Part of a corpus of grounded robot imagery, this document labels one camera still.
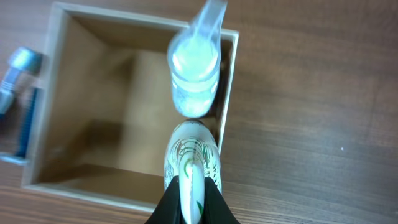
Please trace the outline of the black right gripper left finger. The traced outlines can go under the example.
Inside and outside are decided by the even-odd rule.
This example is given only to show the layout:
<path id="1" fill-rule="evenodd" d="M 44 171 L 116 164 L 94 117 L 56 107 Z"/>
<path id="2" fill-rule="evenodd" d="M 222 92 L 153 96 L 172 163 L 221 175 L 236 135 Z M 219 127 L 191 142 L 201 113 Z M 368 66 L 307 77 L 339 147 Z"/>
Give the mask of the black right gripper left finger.
<path id="1" fill-rule="evenodd" d="M 178 176 L 171 180 L 160 202 L 145 224 L 181 224 Z"/>

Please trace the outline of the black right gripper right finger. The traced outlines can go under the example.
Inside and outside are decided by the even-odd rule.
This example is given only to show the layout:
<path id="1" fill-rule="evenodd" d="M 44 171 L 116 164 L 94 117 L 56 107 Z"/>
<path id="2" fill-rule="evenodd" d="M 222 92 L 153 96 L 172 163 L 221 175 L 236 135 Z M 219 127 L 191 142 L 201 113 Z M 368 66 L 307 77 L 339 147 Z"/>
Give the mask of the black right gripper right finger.
<path id="1" fill-rule="evenodd" d="M 213 179 L 205 177 L 205 205 L 203 210 L 205 224 L 239 224 L 229 209 Z"/>

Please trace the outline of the white bamboo print lotion tube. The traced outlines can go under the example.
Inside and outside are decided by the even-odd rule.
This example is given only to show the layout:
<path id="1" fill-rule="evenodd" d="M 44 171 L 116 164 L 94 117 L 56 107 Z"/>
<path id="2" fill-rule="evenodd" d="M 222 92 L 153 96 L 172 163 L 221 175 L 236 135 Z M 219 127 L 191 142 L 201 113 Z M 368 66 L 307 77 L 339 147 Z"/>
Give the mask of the white bamboo print lotion tube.
<path id="1" fill-rule="evenodd" d="M 205 208 L 205 178 L 222 191 L 220 152 L 210 130 L 200 121 L 179 124 L 170 137 L 164 157 L 164 188 L 177 176 L 182 216 L 199 223 Z"/>

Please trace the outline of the blue foam soap pump bottle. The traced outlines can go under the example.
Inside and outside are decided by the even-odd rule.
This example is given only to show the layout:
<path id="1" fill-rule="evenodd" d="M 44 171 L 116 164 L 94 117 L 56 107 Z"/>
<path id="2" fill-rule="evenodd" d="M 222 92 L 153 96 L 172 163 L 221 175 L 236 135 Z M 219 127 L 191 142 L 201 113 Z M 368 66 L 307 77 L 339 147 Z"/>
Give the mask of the blue foam soap pump bottle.
<path id="1" fill-rule="evenodd" d="M 221 25 L 227 2 L 210 0 L 169 43 L 172 100 L 188 118 L 209 112 L 220 80 Z"/>

